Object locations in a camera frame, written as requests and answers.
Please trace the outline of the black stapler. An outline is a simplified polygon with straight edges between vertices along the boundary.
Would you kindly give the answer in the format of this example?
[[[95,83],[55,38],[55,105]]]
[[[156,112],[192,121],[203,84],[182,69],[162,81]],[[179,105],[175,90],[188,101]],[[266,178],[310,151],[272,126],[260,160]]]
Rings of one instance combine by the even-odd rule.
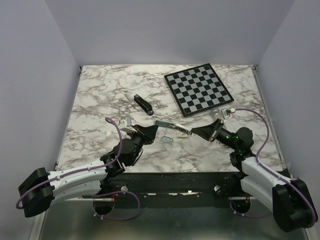
[[[142,108],[142,110],[149,116],[152,116],[154,114],[153,107],[149,102],[144,100],[142,97],[140,97],[138,94],[134,95],[134,101]]]

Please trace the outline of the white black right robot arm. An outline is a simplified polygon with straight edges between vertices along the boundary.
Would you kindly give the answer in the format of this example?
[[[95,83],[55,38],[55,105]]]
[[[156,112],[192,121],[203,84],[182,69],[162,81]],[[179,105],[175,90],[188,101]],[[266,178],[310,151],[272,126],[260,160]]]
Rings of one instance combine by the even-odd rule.
[[[191,132],[208,142],[219,141],[233,149],[230,162],[244,176],[230,183],[230,191],[236,196],[247,193],[256,198],[270,210],[285,232],[311,228],[318,215],[306,183],[286,177],[260,162],[251,150],[254,141],[249,128],[230,132],[223,125],[217,119],[209,125],[194,127]]]

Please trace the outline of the staple box tray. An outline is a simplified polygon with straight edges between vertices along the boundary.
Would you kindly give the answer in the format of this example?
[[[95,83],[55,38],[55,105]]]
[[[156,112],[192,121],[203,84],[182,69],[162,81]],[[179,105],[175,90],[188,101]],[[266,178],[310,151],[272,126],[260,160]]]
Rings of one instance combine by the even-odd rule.
[[[166,143],[166,144],[172,144],[173,143],[173,139],[171,137],[167,137],[167,136],[163,136],[161,138],[161,142]]]

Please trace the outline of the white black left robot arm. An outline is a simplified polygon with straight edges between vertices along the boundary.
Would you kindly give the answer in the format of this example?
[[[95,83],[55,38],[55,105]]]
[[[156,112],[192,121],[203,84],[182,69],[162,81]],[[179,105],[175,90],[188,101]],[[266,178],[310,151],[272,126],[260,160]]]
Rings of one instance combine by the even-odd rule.
[[[111,191],[107,178],[134,166],[143,146],[154,142],[158,128],[134,125],[127,131],[129,138],[121,137],[112,151],[86,165],[62,171],[48,172],[44,167],[34,170],[18,187],[16,208],[31,218],[48,210],[54,201],[88,195],[107,197]]]

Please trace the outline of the light blue mini stapler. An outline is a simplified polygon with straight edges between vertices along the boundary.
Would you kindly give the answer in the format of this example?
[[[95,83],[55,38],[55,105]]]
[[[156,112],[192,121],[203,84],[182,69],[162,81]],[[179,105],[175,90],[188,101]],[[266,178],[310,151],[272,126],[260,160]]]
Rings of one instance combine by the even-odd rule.
[[[184,133],[188,136],[192,136],[194,133],[192,132],[191,128],[188,128],[186,126],[183,126],[178,123],[168,122],[168,121],[162,121],[162,120],[155,120],[154,125],[159,126],[161,128],[167,128],[167,129],[173,129],[176,131],[179,131],[181,133]]]

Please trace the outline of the cream staple box sleeve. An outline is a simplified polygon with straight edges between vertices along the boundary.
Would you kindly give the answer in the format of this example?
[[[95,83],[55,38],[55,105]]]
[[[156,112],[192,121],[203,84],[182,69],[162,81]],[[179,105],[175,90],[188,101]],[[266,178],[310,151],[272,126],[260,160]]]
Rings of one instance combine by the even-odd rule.
[[[178,132],[177,133],[177,138],[178,139],[187,139],[188,138],[188,134],[183,133],[183,132]]]

